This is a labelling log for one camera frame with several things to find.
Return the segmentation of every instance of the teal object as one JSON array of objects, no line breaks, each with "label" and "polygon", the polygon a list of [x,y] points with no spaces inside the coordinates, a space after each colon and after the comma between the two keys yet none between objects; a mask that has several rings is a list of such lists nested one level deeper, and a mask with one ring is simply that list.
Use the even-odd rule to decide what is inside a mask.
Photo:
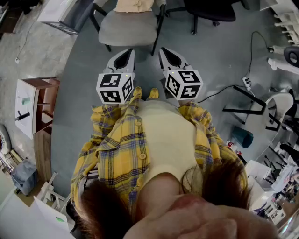
[{"label": "teal object", "polygon": [[242,145],[243,148],[248,148],[253,141],[253,134],[245,129],[234,127],[232,136]]},{"label": "teal object", "polygon": [[28,104],[30,102],[30,97],[22,99],[22,105]]}]

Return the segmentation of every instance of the black and white cube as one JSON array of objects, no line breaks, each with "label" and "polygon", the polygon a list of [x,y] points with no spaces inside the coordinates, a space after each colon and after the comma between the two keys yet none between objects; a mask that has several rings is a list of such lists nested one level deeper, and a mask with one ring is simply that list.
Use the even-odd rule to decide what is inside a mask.
[{"label": "black and white cube", "polygon": [[124,104],[132,91],[132,73],[99,74],[97,92],[103,104]]},{"label": "black and white cube", "polygon": [[198,70],[169,70],[165,88],[177,100],[198,97],[203,82]]}]

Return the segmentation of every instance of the power strip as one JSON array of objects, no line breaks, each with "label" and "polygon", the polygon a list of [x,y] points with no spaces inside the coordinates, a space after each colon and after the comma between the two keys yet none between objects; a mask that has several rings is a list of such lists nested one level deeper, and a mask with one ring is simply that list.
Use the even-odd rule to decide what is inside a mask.
[{"label": "power strip", "polygon": [[251,84],[250,84],[250,81],[248,80],[248,78],[247,78],[247,77],[242,77],[242,81],[243,81],[243,83],[244,83],[246,89],[247,89],[248,91],[250,91],[250,90],[251,90],[251,87],[250,87]]}]

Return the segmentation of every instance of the gray trash bin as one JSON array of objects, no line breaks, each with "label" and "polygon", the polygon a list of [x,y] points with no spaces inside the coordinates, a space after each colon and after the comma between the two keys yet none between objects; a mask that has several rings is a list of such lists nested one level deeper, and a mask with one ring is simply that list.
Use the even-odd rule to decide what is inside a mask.
[{"label": "gray trash bin", "polygon": [[28,195],[38,182],[37,169],[28,159],[23,160],[11,173],[14,185]]}]

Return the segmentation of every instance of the shirt button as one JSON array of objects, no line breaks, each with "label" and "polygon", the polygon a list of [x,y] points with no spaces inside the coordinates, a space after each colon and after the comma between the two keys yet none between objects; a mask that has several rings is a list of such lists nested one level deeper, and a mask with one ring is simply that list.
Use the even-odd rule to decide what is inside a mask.
[{"label": "shirt button", "polygon": [[146,154],[140,154],[140,155],[139,155],[139,158],[140,158],[140,159],[145,159],[145,158],[146,158]]}]

